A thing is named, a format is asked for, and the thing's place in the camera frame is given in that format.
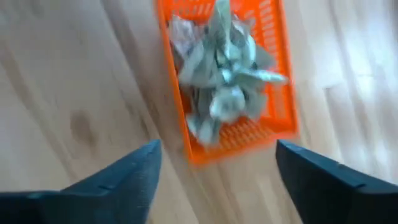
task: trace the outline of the crumpled banknote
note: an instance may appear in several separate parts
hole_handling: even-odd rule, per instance
[[[169,22],[178,80],[191,97],[187,126],[203,145],[217,144],[223,123],[240,116],[258,120],[267,104],[265,86],[287,83],[268,70],[275,60],[255,43],[255,23],[234,15],[229,0],[216,1],[207,24],[196,26],[177,16]]]

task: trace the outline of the orange plastic basket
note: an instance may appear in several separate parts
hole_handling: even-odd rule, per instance
[[[232,154],[254,149],[261,144],[280,138],[291,138],[297,133],[297,119],[293,96],[293,80],[290,70],[287,33],[285,30],[282,0],[232,0],[232,11],[241,19],[256,19],[252,35],[257,44],[270,52],[277,63],[273,71],[289,78],[290,84],[266,86],[269,100],[259,121],[241,118],[233,125],[223,125],[220,143],[205,148],[199,144],[187,128],[185,115],[189,114],[189,98],[180,92],[172,49],[167,35],[167,21],[172,14],[197,23],[206,22],[212,12],[214,0],[157,0],[159,25],[162,31],[178,117],[188,158],[194,164],[203,164]]]

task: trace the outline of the cash pile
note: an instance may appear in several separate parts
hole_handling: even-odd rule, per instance
[[[181,89],[191,97],[190,132],[203,145],[217,144],[223,123],[240,116],[260,118],[266,83],[286,83],[270,72],[274,59],[250,35],[255,21],[232,14],[229,0],[217,0],[206,25],[173,16],[169,36]]]

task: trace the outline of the orange basket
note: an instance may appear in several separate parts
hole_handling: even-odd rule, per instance
[[[172,14],[175,14],[197,23],[207,22],[213,12],[214,3],[214,0],[157,0],[159,25],[182,137],[188,158],[194,164],[204,164],[254,149],[276,139],[291,138],[297,133],[293,77],[282,0],[231,0],[231,9],[241,19],[252,17],[256,19],[252,29],[254,40],[276,59],[277,63],[272,70],[288,77],[290,83],[284,86],[267,85],[266,93],[269,100],[260,120],[254,122],[242,117],[232,125],[224,124],[220,131],[220,142],[216,147],[203,147],[189,133],[185,115],[191,112],[190,100],[188,96],[182,94],[178,86],[177,71],[167,35],[167,21]]]

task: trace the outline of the hardwood floor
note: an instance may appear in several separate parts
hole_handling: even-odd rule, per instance
[[[398,3],[284,7],[294,141],[398,184]],[[161,138],[149,223],[300,223],[274,146],[187,162],[164,61],[151,1],[0,0],[0,190],[61,189]]]

